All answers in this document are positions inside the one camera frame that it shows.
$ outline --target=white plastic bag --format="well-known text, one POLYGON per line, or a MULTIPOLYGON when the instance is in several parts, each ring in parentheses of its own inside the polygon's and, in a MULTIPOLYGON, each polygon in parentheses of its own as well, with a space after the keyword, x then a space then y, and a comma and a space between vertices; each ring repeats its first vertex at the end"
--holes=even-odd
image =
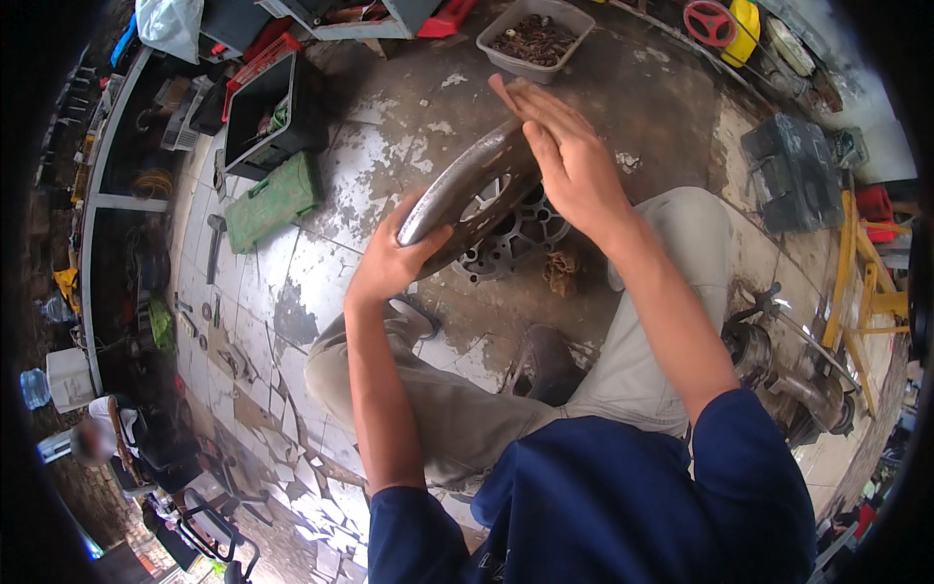
POLYGON ((136 0, 136 30, 148 47, 198 64, 205 0, 136 0))

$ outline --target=hammer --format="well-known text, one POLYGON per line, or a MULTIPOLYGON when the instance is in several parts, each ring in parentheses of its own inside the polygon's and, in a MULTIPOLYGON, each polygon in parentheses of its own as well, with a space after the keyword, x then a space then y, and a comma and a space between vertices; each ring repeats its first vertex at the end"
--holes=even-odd
POLYGON ((207 226, 214 232, 211 234, 211 247, 207 251, 207 284, 214 283, 214 272, 218 267, 218 242, 220 234, 227 231, 227 221, 220 215, 208 215, 207 226))

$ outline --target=metal disc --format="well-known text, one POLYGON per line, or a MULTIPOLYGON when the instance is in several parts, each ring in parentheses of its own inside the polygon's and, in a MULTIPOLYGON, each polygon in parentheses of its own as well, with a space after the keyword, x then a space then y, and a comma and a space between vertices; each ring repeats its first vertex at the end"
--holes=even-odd
POLYGON ((440 225, 454 225, 454 234, 417 279, 476 245, 541 181, 520 120, 510 119, 477 140, 434 181, 399 230, 400 245, 410 246, 440 225))

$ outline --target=green object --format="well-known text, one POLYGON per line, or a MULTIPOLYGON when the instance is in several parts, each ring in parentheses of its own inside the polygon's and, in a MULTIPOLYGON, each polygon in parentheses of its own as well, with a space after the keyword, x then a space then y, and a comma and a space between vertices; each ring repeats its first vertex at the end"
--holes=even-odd
POLYGON ((279 227, 318 206, 322 194, 318 162, 304 150, 227 207, 227 240, 233 253, 246 253, 279 227))
POLYGON ((175 351, 172 340, 172 313, 162 300, 149 297, 149 325, 152 327, 152 341, 165 352, 175 351))

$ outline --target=water bottle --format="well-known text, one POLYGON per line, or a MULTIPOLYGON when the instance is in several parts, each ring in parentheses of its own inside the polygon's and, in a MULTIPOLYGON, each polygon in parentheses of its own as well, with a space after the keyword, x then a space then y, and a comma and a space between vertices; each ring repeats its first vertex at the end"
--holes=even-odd
POLYGON ((42 407, 52 398, 49 380, 42 369, 33 369, 20 373, 20 388, 22 389, 22 399, 29 409, 42 407))

